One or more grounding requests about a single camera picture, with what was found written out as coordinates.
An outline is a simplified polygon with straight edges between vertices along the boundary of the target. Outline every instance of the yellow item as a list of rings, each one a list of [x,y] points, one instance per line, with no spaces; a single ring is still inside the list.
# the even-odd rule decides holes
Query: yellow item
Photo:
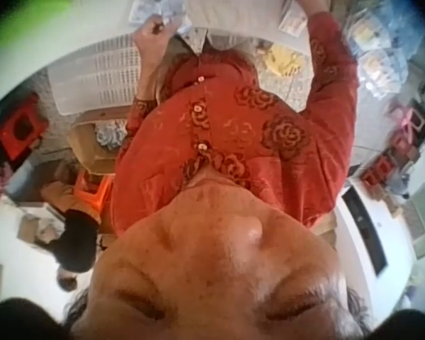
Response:
[[[276,44],[268,50],[264,56],[264,62],[269,70],[280,77],[292,77],[305,66],[305,58],[302,54]]]

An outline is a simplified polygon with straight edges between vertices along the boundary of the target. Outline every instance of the red blouse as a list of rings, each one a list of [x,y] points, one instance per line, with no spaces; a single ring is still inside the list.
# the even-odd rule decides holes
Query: red blouse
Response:
[[[159,106],[135,101],[116,164],[118,234],[167,205],[206,164],[310,227],[335,206],[354,139],[356,61],[328,13],[308,23],[314,79],[296,113],[237,52],[183,55]]]

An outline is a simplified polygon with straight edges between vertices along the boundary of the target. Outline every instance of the cardboard box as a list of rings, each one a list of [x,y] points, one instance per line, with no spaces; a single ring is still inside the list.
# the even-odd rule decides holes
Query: cardboard box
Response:
[[[68,143],[80,164],[90,174],[115,173],[115,161],[119,149],[109,150],[96,141],[95,123],[104,120],[127,119],[130,106],[104,108],[85,112],[73,124],[68,133]]]

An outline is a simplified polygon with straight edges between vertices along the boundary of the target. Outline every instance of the white plastic crate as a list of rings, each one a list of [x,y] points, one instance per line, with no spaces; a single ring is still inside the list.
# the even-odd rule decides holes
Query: white plastic crate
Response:
[[[131,35],[84,47],[47,68],[61,115],[130,105],[139,77],[140,56]]]

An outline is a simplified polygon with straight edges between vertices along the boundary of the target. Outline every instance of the floor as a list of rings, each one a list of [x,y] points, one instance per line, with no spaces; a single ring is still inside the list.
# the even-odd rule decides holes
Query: floor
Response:
[[[200,52],[205,39],[206,30],[193,29],[184,35],[186,42],[194,51]],[[256,47],[258,42],[251,42],[251,48]],[[292,76],[283,78],[276,76],[266,69],[261,54],[252,53],[254,63],[259,72],[261,87],[271,91],[282,98],[295,110],[301,111],[305,107],[305,101],[310,89],[310,81],[300,81],[299,77]],[[50,126],[45,133],[44,140],[39,148],[43,161],[59,158],[72,158],[66,134],[71,124],[79,114],[60,115],[56,108],[54,98],[50,89],[47,68],[41,69],[25,83],[24,87],[37,92],[40,96],[39,110],[48,118]],[[358,109],[356,121],[356,141],[351,155],[351,165],[366,164],[376,157],[387,145],[390,133],[397,127],[397,123],[387,116],[387,105],[391,97],[379,101],[363,87],[358,92]]]

